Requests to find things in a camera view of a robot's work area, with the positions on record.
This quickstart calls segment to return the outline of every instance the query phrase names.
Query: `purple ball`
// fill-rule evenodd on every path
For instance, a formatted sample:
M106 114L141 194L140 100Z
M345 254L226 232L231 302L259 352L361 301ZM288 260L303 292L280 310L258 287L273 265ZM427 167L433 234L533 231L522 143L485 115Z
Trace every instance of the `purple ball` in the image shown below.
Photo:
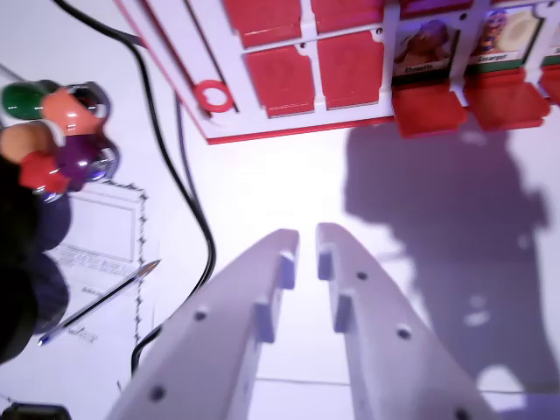
M92 178L100 154L95 135L66 137L66 144L59 148L57 162L62 174L72 180L73 189L81 189Z

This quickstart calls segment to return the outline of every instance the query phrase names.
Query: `pen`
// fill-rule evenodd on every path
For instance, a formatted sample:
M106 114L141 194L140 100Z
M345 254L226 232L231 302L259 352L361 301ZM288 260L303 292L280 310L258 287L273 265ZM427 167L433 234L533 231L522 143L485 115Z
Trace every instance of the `pen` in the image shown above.
M112 289L109 289L101 296L99 296L93 302L87 304L83 308L81 308L76 313L70 315L68 318L64 319L60 324L56 325L55 327L51 328L47 331L38 341L39 346L44 346L51 341L53 341L56 337L61 335L69 326L76 323L80 319L85 318L87 315L93 313L96 309L99 309L103 304L106 304L109 300L116 297L122 291L128 289L132 284L142 280L144 277L148 276L152 270L154 270L161 260L156 260L154 262L149 262L132 274L126 276L124 280L122 280L119 284L114 286Z

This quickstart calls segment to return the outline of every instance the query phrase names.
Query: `paper sheet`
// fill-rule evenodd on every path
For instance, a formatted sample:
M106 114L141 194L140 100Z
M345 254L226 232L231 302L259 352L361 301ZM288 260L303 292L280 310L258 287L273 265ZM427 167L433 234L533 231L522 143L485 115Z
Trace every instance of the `paper sheet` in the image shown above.
M74 313L140 265L157 259L157 247L147 237L148 199L143 189L113 181L69 194L69 230L60 245L45 252L56 264L43 257L38 269L51 283L35 280L42 308L37 334L16 359L0 366L0 409L10 399L61 404L74 420L102 419L109 412L130 379L134 345L153 327L153 299L146 288L157 270L49 345L38 347L37 342L52 326L57 307L54 324L62 312ZM66 287L56 284L57 268ZM69 299L64 311L65 290Z

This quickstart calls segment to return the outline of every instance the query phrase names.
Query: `black wire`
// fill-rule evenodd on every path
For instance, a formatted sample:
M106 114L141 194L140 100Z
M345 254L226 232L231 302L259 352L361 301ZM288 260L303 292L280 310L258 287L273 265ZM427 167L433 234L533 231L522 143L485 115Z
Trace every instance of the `black wire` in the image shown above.
M159 122L158 122L158 116L156 114L156 107L154 105L153 96L151 94L150 78L148 76L148 71L146 69L146 65L144 64L144 60L142 59L142 55L134 47L134 39L131 40L131 38L126 36L126 34L124 34L123 32L117 31L113 28L110 28L110 27L106 26L105 24L102 24L101 22L99 22L99 21L93 19L92 17L86 15L85 13L81 12L80 10L75 9L73 6L66 3L64 0L52 0L52 1L55 4L57 4L63 11L65 11L66 13L71 15L72 17L78 19L83 24L89 26L90 28L98 31L99 33L102 33L103 35L105 35L105 36L107 36L111 39L114 39L114 40L122 43L124 46L126 46L129 49L129 51L132 53L132 55L136 59L136 63L138 64L140 74L142 75L143 89L144 89L144 93L146 95L146 101L148 102L148 109L150 111L151 124L153 126L154 133L156 135L157 145L159 146L159 151L161 153L162 158L165 161L165 165L167 166L167 169L169 170L169 173L171 174L171 177L175 181L175 184L177 185L177 188L179 189L181 195L183 196L183 199L185 199L187 205L191 208L191 211L192 211L192 214L194 215L194 218L199 223L200 229L202 230L202 233L203 233L203 235L205 237L205 240L206 240L206 246L208 248L208 259L206 261L206 267L204 268L204 271L202 272L202 276L200 276L199 281L194 285L194 288L192 289L191 293L189 293L189 295L187 297L187 299L188 299L190 296L193 295L193 293L195 293L200 287L202 287L202 285L204 285L204 283L212 275L212 273L214 271L214 266L216 264L216 247L215 247L215 244L214 244L214 238L212 237L212 233L210 232L210 227L208 226L207 220L204 217L204 214L202 212L202 208L200 207L200 203L197 200L194 185L189 185L190 189L192 191L192 195L193 195L191 197L189 195L189 193L186 191L185 186L181 182L181 179L179 178L179 175L175 171L173 163L170 160L169 155L167 153L167 149L165 148L164 139L162 137L161 130L159 129ZM162 328L161 325L154 328L134 348L134 350L132 352L131 361L130 361L130 365L131 365L133 374L137 369L138 362L140 360L140 354L141 354L142 350L161 333L161 328Z
M181 101L176 94L175 94L175 115L177 118L178 147L181 151L181 160L183 162L183 167L185 168L186 183L191 188L192 197L200 205L196 193L196 189L194 188L191 170L188 164L188 160L186 158L185 137L183 135L183 117L181 115ZM144 350L144 348L148 346L153 340L155 340L160 333L161 333L161 326L158 326L157 328L152 330L148 335L146 335L142 339L142 341L137 344L136 347L134 347L134 350L132 350L132 356L130 357L130 372L132 372L132 374L134 374L138 369L138 365L140 364L140 356L142 355L142 351Z

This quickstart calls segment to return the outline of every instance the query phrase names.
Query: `orange ball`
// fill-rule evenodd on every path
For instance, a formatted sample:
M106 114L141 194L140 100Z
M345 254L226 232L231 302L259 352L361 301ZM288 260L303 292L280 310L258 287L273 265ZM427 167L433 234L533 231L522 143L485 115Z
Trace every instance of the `orange ball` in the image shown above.
M26 122L0 131L0 154L14 164L34 151L52 154L55 150L53 133L44 122Z

